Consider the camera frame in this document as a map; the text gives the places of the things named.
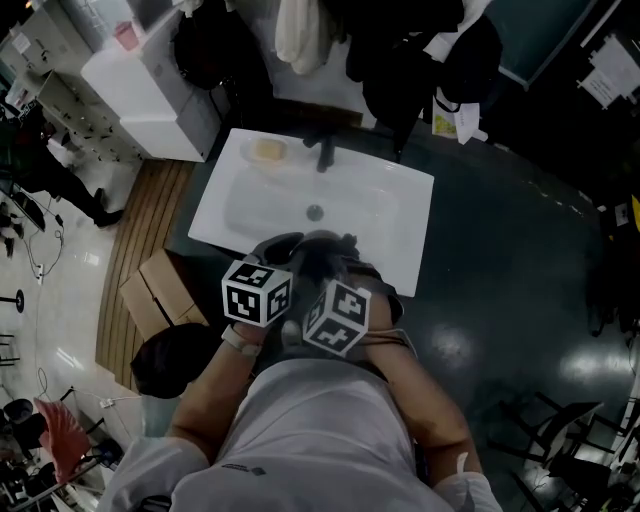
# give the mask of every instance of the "cardboard box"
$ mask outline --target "cardboard box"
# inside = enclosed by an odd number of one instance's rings
[[[179,257],[160,249],[120,287],[122,299],[145,341],[172,325],[209,325],[183,277]]]

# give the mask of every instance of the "sink basin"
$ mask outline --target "sink basin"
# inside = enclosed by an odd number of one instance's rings
[[[252,141],[285,142],[279,163],[255,161]],[[358,239],[361,259],[372,263],[398,293],[413,297],[429,220],[433,177],[337,147],[335,163],[316,171],[320,148],[301,139],[234,129],[218,158],[189,236],[249,253],[283,233],[318,229]]]

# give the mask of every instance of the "wooden floor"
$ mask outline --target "wooden floor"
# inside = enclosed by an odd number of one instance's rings
[[[102,291],[96,362],[116,382],[135,389],[129,363],[142,345],[119,288],[157,249],[164,247],[192,162],[146,160],[140,170],[111,250]]]

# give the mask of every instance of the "soap bar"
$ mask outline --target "soap bar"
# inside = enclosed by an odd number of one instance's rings
[[[253,157],[256,160],[279,162],[284,158],[286,147],[280,140],[258,139],[253,146]]]

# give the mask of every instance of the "dark floor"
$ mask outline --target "dark floor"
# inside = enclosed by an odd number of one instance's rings
[[[300,127],[278,131],[304,135]],[[381,134],[353,130],[336,142],[393,159]],[[230,258],[187,232],[222,144],[212,161],[196,166],[169,241],[212,289]],[[526,448],[498,401],[524,407],[535,391],[561,404],[603,401],[601,414],[619,421],[633,384],[616,326],[597,339],[587,329],[586,277],[600,257],[597,217],[577,191],[475,140],[463,147],[418,129],[402,163],[433,175],[435,185],[418,289],[405,301],[401,326],[466,414],[504,510],[518,511],[524,500],[506,471],[522,461],[486,448],[489,434]],[[538,405],[526,415],[550,413]],[[607,433],[597,441],[611,440]]]

